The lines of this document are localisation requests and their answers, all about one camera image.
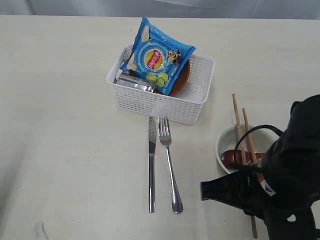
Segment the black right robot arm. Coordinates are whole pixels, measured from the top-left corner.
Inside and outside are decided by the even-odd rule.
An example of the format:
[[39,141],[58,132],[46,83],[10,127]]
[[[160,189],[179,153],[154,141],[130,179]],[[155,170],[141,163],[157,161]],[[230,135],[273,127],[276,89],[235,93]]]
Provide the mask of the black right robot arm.
[[263,220],[271,240],[317,240],[312,205],[320,199],[320,97],[295,101],[287,129],[272,125],[278,139],[256,165],[203,181],[200,196]]

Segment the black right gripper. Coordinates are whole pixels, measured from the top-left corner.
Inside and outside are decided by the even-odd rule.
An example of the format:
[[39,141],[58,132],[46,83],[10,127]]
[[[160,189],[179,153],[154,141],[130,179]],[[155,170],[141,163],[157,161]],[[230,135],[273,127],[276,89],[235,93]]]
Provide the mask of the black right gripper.
[[313,174],[273,176],[268,182],[270,196],[254,173],[236,171],[200,183],[202,201],[213,200],[258,217],[271,240],[318,240],[311,206],[320,199],[320,178]]

